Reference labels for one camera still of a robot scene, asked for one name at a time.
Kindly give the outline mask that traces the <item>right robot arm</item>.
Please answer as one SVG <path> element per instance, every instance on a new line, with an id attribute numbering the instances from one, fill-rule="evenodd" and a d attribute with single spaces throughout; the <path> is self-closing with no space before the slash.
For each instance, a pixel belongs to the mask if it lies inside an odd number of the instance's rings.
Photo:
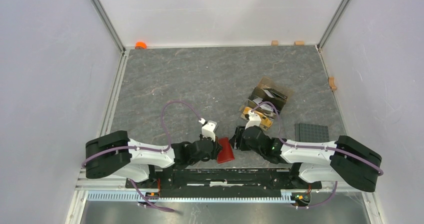
<path id="1" fill-rule="evenodd" d="M 347 135 L 336 141 L 299 142 L 269 137 L 258 126 L 238 126 L 230 145 L 240 151 L 253 151 L 272 164 L 291 164 L 289 183 L 302 188 L 307 183 L 344 181 L 368 193 L 376 190 L 383 175 L 382 156 Z"/>

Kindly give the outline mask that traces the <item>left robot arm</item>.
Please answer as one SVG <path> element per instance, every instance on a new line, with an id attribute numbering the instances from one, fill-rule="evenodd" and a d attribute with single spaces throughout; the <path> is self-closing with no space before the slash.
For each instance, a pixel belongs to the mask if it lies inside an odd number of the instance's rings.
<path id="1" fill-rule="evenodd" d="M 155 168 L 185 169 L 217 159 L 222 149 L 217 139 L 203 135 L 194 142 L 153 145 L 129 138 L 127 131 L 119 130 L 88 141 L 82 166 L 88 179 L 115 175 L 151 188 L 157 182 Z"/>

